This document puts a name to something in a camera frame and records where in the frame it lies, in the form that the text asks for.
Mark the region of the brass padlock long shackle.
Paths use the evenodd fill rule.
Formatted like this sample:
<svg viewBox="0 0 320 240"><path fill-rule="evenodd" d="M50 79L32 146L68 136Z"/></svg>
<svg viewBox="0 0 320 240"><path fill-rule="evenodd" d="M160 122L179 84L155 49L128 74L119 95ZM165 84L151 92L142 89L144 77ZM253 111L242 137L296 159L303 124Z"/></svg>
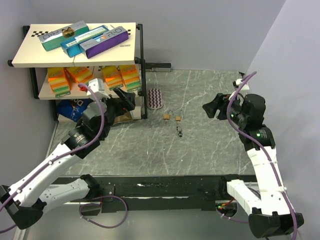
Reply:
<svg viewBox="0 0 320 240"><path fill-rule="evenodd" d="M180 109L175 116L175 121L177 125L181 123L183 116L184 116L184 110Z"/></svg>

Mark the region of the small key bunch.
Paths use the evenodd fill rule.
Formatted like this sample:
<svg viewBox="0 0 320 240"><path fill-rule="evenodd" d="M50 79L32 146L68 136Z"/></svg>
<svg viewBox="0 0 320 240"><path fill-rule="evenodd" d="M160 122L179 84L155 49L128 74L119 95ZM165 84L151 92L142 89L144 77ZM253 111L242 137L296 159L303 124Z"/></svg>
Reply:
<svg viewBox="0 0 320 240"><path fill-rule="evenodd" d="M181 138L183 136L183 130L179 122L176 123L176 131L177 131L177 135Z"/></svg>

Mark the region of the brass padlock short shackle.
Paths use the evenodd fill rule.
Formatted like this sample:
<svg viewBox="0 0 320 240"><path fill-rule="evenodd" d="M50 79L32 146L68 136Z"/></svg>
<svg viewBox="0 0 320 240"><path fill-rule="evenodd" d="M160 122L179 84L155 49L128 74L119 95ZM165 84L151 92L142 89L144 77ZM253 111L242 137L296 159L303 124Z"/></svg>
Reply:
<svg viewBox="0 0 320 240"><path fill-rule="evenodd" d="M170 109L167 112L163 114L163 120L167 124L169 120L171 119L171 115L173 115L173 111Z"/></svg>

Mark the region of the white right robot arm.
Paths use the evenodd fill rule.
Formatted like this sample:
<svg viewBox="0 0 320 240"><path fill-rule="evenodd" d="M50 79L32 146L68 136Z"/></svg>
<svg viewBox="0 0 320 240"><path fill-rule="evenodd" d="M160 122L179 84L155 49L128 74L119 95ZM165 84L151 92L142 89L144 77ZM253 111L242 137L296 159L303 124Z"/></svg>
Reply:
<svg viewBox="0 0 320 240"><path fill-rule="evenodd" d="M255 195L236 174L221 178L218 193L223 199L234 198L248 215L248 224L257 238L295 236L304 224L295 212L283 184L272 131L264 124L265 99L248 94L231 101L231 95L218 93L202 106L208 118L230 120L254 168L259 194Z"/></svg>

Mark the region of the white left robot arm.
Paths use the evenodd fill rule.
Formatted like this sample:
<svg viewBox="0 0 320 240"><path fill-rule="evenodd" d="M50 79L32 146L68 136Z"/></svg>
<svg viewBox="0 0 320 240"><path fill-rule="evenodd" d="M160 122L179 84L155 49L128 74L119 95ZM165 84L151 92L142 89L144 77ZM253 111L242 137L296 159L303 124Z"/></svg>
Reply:
<svg viewBox="0 0 320 240"><path fill-rule="evenodd" d="M89 90L93 100L54 151L20 181L10 186L1 185L0 208L6 209L16 227L27 229L45 213L67 202L98 198L100 185L90 174L55 188L49 186L105 140L116 117L135 109L135 93L120 88L115 88L114 92L118 100L110 95L98 96L98 91Z"/></svg>

